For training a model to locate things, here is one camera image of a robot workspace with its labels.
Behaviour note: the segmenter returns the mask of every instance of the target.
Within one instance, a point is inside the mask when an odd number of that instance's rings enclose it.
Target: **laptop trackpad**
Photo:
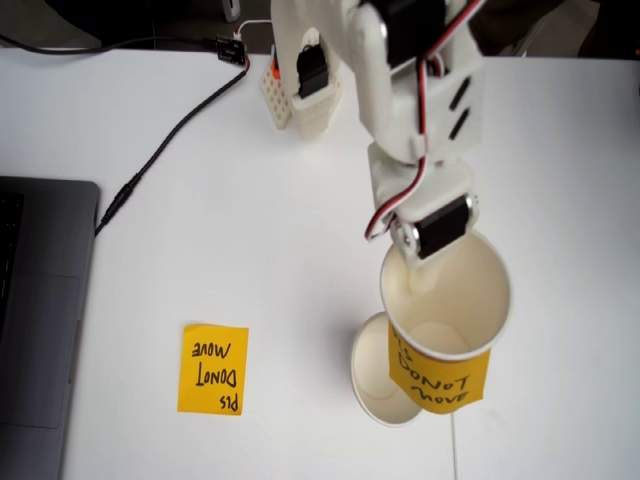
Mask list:
[[[56,428],[76,328],[78,279],[16,276],[0,344],[0,423]]]

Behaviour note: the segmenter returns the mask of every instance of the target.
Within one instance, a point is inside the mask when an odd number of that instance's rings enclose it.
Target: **orange component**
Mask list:
[[[276,80],[280,80],[280,69],[276,66],[276,60],[271,61],[271,74]]]

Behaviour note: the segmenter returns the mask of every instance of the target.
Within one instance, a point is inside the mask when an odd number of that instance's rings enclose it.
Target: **laptop keyboard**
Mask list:
[[[9,297],[9,282],[11,281],[13,260],[16,256],[23,206],[23,195],[0,192],[0,339],[2,338],[2,327]]]

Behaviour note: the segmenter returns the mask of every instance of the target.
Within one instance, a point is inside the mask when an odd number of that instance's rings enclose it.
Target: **red and white wire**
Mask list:
[[[436,43],[427,51],[427,58],[433,57],[436,53],[442,50],[447,43],[464,27],[471,17],[473,17],[480,7],[484,4],[485,0],[471,0],[466,6],[462,8],[455,18],[449,22],[445,27],[444,33],[438,39]]]
[[[416,61],[416,70],[418,77],[418,124],[420,135],[427,135],[427,60],[421,58]],[[400,193],[394,195],[385,203],[373,215],[364,236],[367,240],[373,240],[374,238],[383,235],[389,230],[389,225],[393,220],[393,209],[404,202],[422,183],[424,174],[427,170],[427,158],[426,155],[418,160],[418,170],[416,176],[409,184],[407,188]]]

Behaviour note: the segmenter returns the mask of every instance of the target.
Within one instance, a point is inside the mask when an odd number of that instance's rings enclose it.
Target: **cup rim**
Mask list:
[[[387,320],[391,318],[386,311],[379,312],[379,313],[376,313],[375,315],[372,315],[360,326],[360,328],[358,329],[358,333],[356,333],[356,337],[353,340],[353,346],[351,347],[351,388],[353,388],[353,393],[355,394],[356,399],[360,404],[360,407],[366,412],[367,415],[369,415],[369,417],[371,417],[373,420],[378,422],[380,425],[384,425],[385,427],[390,427],[390,428],[406,427],[407,425],[416,421],[416,419],[422,413],[422,407],[420,407],[419,405],[416,405],[418,407],[418,411],[413,417],[406,420],[405,422],[402,422],[402,423],[385,422],[381,418],[375,416],[373,412],[369,409],[369,407],[367,407],[366,403],[364,402],[364,400],[360,396],[360,393],[358,392],[358,387],[356,386],[356,371],[355,371],[354,363],[355,363],[355,352],[356,352],[356,346],[358,345],[358,340],[360,340],[360,337],[362,336],[364,331],[367,329],[367,327],[371,324],[371,322],[373,322],[374,320],[380,317],[386,317]]]
[[[384,267],[387,264],[387,260],[389,259],[389,256],[391,255],[391,253],[394,250],[397,249],[395,245],[392,244],[391,247],[389,247],[389,250],[387,250],[387,253],[384,256],[384,260],[382,261],[382,268],[380,269],[380,296],[382,297],[382,304],[384,305],[384,309],[385,309],[385,312],[386,312],[387,316],[389,317],[389,320],[391,320],[393,328],[396,329],[396,331],[400,334],[400,336],[402,336],[402,339],[405,342],[407,342],[409,345],[411,345],[415,350],[417,350],[422,355],[425,355],[425,356],[427,356],[429,358],[433,358],[433,359],[436,359],[436,360],[443,360],[443,361],[446,361],[446,362],[462,362],[462,361],[469,360],[471,358],[476,358],[476,357],[482,355],[487,350],[491,349],[491,347],[493,347],[493,345],[495,345],[495,343],[498,341],[498,339],[504,334],[504,331],[506,330],[506,327],[507,327],[507,325],[509,324],[509,322],[511,320],[511,305],[513,303],[511,301],[512,288],[511,288],[511,277],[509,275],[509,270],[507,269],[507,265],[505,264],[502,256],[498,253],[496,248],[487,239],[487,237],[485,237],[484,235],[482,235],[480,232],[478,232],[475,229],[471,229],[470,231],[465,233],[465,235],[474,235],[480,241],[482,241],[487,247],[489,247],[489,249],[493,252],[493,254],[498,259],[500,265],[502,266],[502,269],[504,270],[505,278],[506,278],[506,281],[507,281],[507,288],[509,289],[509,299],[508,299],[509,303],[507,305],[507,311],[506,311],[506,314],[505,314],[506,318],[505,318],[504,322],[502,323],[502,326],[496,332],[496,334],[493,336],[493,338],[491,338],[484,345],[481,345],[480,347],[478,347],[478,348],[476,348],[474,350],[471,350],[470,352],[465,352],[465,353],[442,353],[442,352],[438,352],[437,350],[432,350],[432,349],[430,349],[428,347],[422,346],[419,343],[417,343],[413,338],[411,338],[411,335],[409,335],[405,331],[405,329],[400,326],[400,324],[394,318],[394,315],[392,315],[391,312],[389,312],[389,308],[387,307],[387,301],[386,301],[385,295],[384,295],[384,288],[383,288]]]

